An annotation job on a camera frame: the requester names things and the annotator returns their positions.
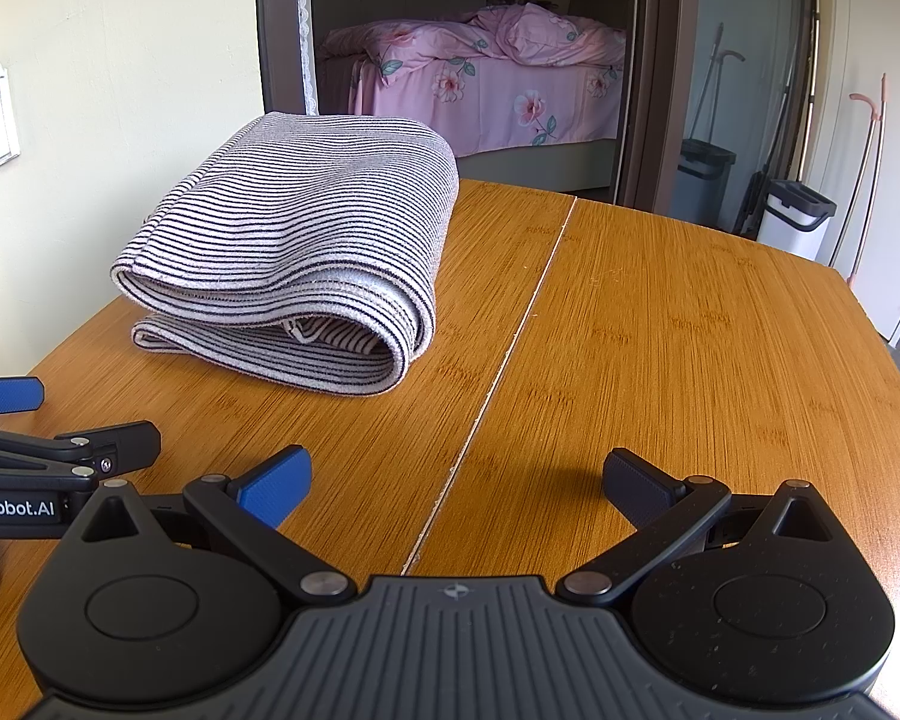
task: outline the pink hook handle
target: pink hook handle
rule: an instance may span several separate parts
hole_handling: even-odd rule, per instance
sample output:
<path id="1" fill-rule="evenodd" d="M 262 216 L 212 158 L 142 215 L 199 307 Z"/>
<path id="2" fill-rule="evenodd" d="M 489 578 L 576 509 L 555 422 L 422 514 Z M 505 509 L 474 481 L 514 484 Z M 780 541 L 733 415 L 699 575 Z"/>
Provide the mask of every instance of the pink hook handle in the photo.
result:
<path id="1" fill-rule="evenodd" d="M 869 97 L 867 97 L 866 95 L 861 95 L 861 94 L 858 94 L 857 92 L 854 92 L 852 95 L 850 95 L 850 99 L 851 100 L 863 100 L 864 103 L 866 103 L 867 105 L 869 105 L 871 107 L 871 122 L 879 122 L 880 121 L 880 109 L 877 108 L 876 103 L 873 100 L 871 100 Z"/>

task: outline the pink bedspread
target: pink bedspread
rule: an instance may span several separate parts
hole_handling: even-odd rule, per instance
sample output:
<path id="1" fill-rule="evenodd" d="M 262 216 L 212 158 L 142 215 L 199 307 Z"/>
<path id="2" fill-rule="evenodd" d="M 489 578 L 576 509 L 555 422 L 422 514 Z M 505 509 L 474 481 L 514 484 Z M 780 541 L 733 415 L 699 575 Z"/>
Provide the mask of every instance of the pink bedspread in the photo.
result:
<path id="1" fill-rule="evenodd" d="M 536 5 L 340 29 L 319 51 L 320 109 L 417 119 L 456 156 L 615 138 L 625 48 L 620 30 Z"/>

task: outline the table seam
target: table seam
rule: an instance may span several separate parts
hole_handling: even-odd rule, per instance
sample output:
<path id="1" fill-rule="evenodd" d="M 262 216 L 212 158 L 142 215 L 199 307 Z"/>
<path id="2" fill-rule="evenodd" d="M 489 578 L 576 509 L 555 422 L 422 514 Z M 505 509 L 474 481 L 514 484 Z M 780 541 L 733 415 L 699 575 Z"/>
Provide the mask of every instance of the table seam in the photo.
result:
<path id="1" fill-rule="evenodd" d="M 454 459 L 452 466 L 450 466 L 450 470 L 447 473 L 447 479 L 443 482 L 443 487 L 437 495 L 437 499 L 434 500 L 434 506 L 430 509 L 430 515 L 427 517 L 427 521 L 423 524 L 423 529 L 416 536 L 416 541 L 413 543 L 413 548 L 410 549 L 410 554 L 407 556 L 407 560 L 403 563 L 403 567 L 400 569 L 400 576 L 406 576 L 410 569 L 413 567 L 413 564 L 417 562 L 420 558 L 420 550 L 423 548 L 423 542 L 426 541 L 427 536 L 430 535 L 430 531 L 433 528 L 434 522 L 437 521 L 437 516 L 440 513 L 440 509 L 443 507 L 443 503 L 447 498 L 447 495 L 450 493 L 450 488 L 453 487 L 454 480 L 457 478 L 457 473 L 460 471 L 460 466 L 463 464 L 463 458 L 466 456 L 466 450 L 470 447 L 470 443 L 473 440 L 473 437 L 477 434 L 477 429 L 480 427 L 480 423 L 484 418 L 484 413 L 487 411 L 487 407 L 490 405 L 490 399 L 492 399 L 494 392 L 497 389 L 497 385 L 500 383 L 500 380 L 503 378 L 504 370 L 506 369 L 506 365 L 509 363 L 509 358 L 511 354 L 514 352 L 514 348 L 516 348 L 516 344 L 519 341 L 520 335 L 523 333 L 524 325 L 527 323 L 527 319 L 530 317 L 530 311 L 533 311 L 533 303 L 536 302 L 536 296 L 540 292 L 540 288 L 543 286 L 544 279 L 547 277 L 547 272 L 550 270 L 550 264 L 554 261 L 554 257 L 557 256 L 557 250 L 559 249 L 560 243 L 563 241 L 563 233 L 566 231 L 567 224 L 570 223 L 570 217 L 573 215 L 574 208 L 577 207 L 578 198 L 575 196 L 573 198 L 573 202 L 570 203 L 570 209 L 567 211 L 566 218 L 563 220 L 563 225 L 560 225 L 560 231 L 557 233 L 557 240 L 554 241 L 554 247 L 550 250 L 550 256 L 547 258 L 546 265 L 543 266 L 543 271 L 540 272 L 540 279 L 536 282 L 536 287 L 533 288 L 533 294 L 530 296 L 530 302 L 527 304 L 527 309 L 523 313 L 523 317 L 520 319 L 520 323 L 517 325 L 516 332 L 514 333 L 514 338 L 512 339 L 509 346 L 506 348 L 506 352 L 504 352 L 504 359 L 500 362 L 500 367 L 497 368 L 497 373 L 493 377 L 493 381 L 490 383 L 490 389 L 487 390 L 487 395 L 484 398 L 484 403 L 480 406 L 480 410 L 477 412 L 476 418 L 473 420 L 473 424 L 470 426 L 470 432 L 467 434 L 466 439 L 463 441 L 463 447 L 458 452 L 456 459 Z"/>

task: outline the bucket lid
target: bucket lid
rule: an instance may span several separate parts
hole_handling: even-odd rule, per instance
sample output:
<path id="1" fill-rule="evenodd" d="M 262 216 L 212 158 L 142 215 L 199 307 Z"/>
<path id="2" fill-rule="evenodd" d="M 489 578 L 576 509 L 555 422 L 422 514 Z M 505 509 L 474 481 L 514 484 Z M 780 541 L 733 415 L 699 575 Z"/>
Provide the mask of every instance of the bucket lid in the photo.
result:
<path id="1" fill-rule="evenodd" d="M 683 145 L 680 147 L 680 156 L 690 162 L 704 162 L 714 167 L 732 165 L 737 161 L 737 155 L 732 151 L 714 146 L 713 143 L 698 141 L 696 138 L 687 138 L 683 141 Z"/>
<path id="2" fill-rule="evenodd" d="M 770 194 L 787 208 L 796 208 L 809 217 L 829 218 L 837 213 L 837 204 L 799 181 L 770 181 Z"/>

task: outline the striped cloth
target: striped cloth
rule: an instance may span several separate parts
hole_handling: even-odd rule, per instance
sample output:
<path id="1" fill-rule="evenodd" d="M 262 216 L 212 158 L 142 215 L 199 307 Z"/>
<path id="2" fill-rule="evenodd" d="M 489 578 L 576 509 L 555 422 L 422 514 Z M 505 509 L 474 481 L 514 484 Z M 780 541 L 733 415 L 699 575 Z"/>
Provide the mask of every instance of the striped cloth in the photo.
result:
<path id="1" fill-rule="evenodd" d="M 131 336 L 264 379 L 370 395 L 434 335 L 457 167 L 419 122 L 269 113 L 160 202 L 111 275 Z"/>

